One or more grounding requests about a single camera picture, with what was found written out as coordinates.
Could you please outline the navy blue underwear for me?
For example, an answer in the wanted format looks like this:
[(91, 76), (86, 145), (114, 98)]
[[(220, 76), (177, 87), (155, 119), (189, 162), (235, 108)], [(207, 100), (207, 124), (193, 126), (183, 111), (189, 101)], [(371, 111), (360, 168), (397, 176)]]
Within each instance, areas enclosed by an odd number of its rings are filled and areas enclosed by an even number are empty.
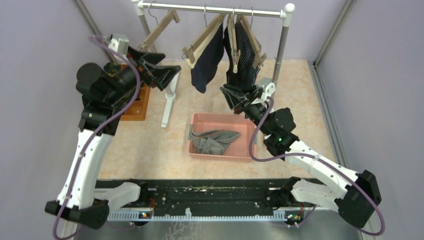
[(224, 56), (224, 29), (221, 24), (211, 41), (207, 44), (194, 67), (190, 70), (191, 84), (204, 94), (215, 77), (218, 65)]

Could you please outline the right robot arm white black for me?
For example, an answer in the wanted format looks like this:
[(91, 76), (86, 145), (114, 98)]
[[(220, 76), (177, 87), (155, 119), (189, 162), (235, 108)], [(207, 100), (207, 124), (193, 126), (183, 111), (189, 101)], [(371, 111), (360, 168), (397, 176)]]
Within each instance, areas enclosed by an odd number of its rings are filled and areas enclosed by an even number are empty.
[(381, 227), (385, 227), (382, 212), (378, 208), (382, 197), (373, 173), (346, 168), (310, 148), (292, 132), (296, 124), (290, 108), (273, 110), (274, 99), (265, 87), (242, 89), (224, 84), (220, 91), (234, 114), (243, 113), (256, 125), (252, 142), (258, 132), (266, 136), (263, 143), (272, 156), (258, 158), (250, 149), (249, 155), (254, 161), (280, 159), (305, 170), (320, 181), (313, 183), (292, 177), (288, 186), (282, 188), (281, 199), (284, 204), (295, 206), (297, 203), (311, 203), (325, 207), (338, 213), (357, 229), (363, 229), (376, 213)]

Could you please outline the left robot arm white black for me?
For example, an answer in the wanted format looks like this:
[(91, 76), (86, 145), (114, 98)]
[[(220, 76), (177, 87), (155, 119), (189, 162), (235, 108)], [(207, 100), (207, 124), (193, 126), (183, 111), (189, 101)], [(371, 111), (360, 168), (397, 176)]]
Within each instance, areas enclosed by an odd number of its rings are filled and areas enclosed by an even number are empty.
[(83, 111), (77, 148), (61, 192), (44, 208), (51, 215), (94, 230), (125, 205), (144, 207), (149, 203), (148, 186), (142, 180), (126, 180), (95, 196), (97, 179), (121, 115), (135, 102), (135, 93), (142, 85), (163, 91), (182, 69), (179, 65), (161, 65), (163, 53), (129, 48), (126, 58), (129, 65), (114, 74), (94, 62), (78, 69), (75, 87), (82, 95)]

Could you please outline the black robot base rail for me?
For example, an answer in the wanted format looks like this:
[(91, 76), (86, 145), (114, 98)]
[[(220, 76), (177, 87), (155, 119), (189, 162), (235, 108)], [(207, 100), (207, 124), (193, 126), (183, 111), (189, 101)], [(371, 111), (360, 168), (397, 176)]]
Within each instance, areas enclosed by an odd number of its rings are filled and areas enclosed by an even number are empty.
[(281, 222), (300, 224), (311, 203), (288, 196), (290, 178), (129, 179), (141, 184), (140, 199), (111, 211), (109, 221)]

